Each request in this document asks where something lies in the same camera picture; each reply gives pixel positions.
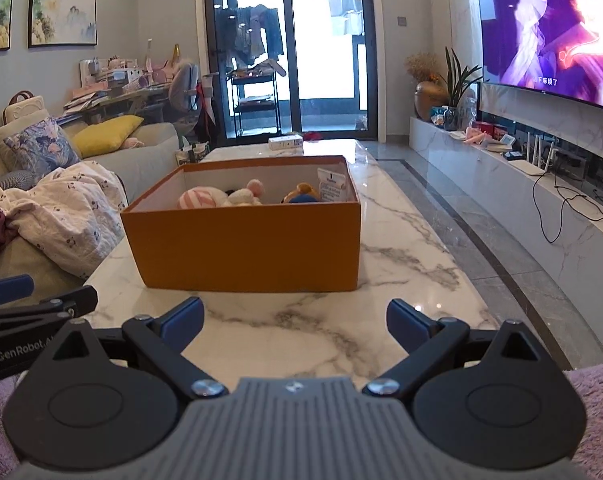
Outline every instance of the white marble tv stand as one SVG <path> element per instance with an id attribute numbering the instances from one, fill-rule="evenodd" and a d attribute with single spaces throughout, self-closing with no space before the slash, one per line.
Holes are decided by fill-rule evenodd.
<path id="1" fill-rule="evenodd" d="M 454 181 L 525 247 L 572 301 L 603 345 L 603 220 L 592 222 L 566 205 L 561 236 L 550 245 L 543 237 L 533 203 L 537 177 L 513 168 L 502 155 L 454 140 L 443 130 L 415 118 L 410 125 L 410 147 Z M 574 189 L 561 179 L 557 182 Z M 563 202 L 553 186 L 553 177 L 545 176 L 535 189 L 551 240 L 559 231 Z M 590 218 L 600 216 L 584 200 L 573 200 L 571 204 Z"/>

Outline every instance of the marble coffee table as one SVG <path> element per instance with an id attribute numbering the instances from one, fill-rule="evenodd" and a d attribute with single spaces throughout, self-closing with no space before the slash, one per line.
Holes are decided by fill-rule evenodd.
<path id="1" fill-rule="evenodd" d="M 430 225 L 356 140 L 306 142 L 303 149 L 282 152 L 266 144 L 219 148 L 201 164 L 301 154 L 341 154 L 349 162 L 362 205 L 358 290 L 237 294 L 146 288 L 124 239 L 87 282 L 99 295 L 96 311 L 87 316 L 92 326 L 121 326 L 136 314 L 160 316 L 188 296 L 200 296 L 204 328 L 184 356 L 231 390 L 241 377 L 347 375 L 362 387 L 406 355 L 386 329 L 393 298 L 435 319 L 455 316 L 473 328 L 496 326 Z M 219 272 L 238 271 L 229 262 Z"/>

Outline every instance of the television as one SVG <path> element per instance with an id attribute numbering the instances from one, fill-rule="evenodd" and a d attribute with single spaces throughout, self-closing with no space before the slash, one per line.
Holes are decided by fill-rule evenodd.
<path id="1" fill-rule="evenodd" d="M 603 107 L 603 0 L 479 0 L 484 82 Z"/>

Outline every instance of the floral pillow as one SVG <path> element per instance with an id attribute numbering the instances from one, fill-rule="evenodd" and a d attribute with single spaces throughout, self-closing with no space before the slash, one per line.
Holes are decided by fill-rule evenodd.
<path id="1" fill-rule="evenodd" d="M 63 130 L 52 117 L 46 117 L 24 131 L 6 137 L 4 143 L 14 153 L 17 164 L 38 178 L 57 168 L 80 162 Z"/>

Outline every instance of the white marble surface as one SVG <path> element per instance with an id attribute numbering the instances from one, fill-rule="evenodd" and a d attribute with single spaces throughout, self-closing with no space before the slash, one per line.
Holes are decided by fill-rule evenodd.
<path id="1" fill-rule="evenodd" d="M 184 355 L 229 388 L 243 376 L 348 375 L 363 386 L 405 357 L 386 329 L 392 298 L 420 305 L 434 318 L 456 316 L 475 328 L 494 327 L 484 301 L 441 240 L 357 141 L 307 142 L 300 152 L 271 152 L 266 145 L 220 148 L 208 160 L 296 154 L 343 154 L 349 162 L 362 202 L 358 290 L 233 294 L 149 289 L 124 240 L 88 280 L 99 295 L 97 310 L 88 316 L 92 325 L 119 326 L 135 314 L 159 316 L 199 295 L 206 321 Z"/>
<path id="2" fill-rule="evenodd" d="M 592 222 L 566 206 L 561 236 L 551 245 L 543 237 L 533 202 L 536 177 L 510 167 L 500 155 L 454 140 L 423 121 L 413 120 L 410 146 L 517 239 L 559 285 L 603 345 L 603 220 Z M 561 179 L 558 183 L 571 187 Z M 563 202 L 552 177 L 539 181 L 535 197 L 552 240 L 559 232 Z M 600 215 L 585 201 L 571 204 L 591 218 Z"/>
<path id="3" fill-rule="evenodd" d="M 431 0 L 434 52 L 452 46 L 462 64 L 483 64 L 479 0 Z M 484 85 L 481 109 L 538 128 L 603 157 L 603 110 L 523 89 Z"/>

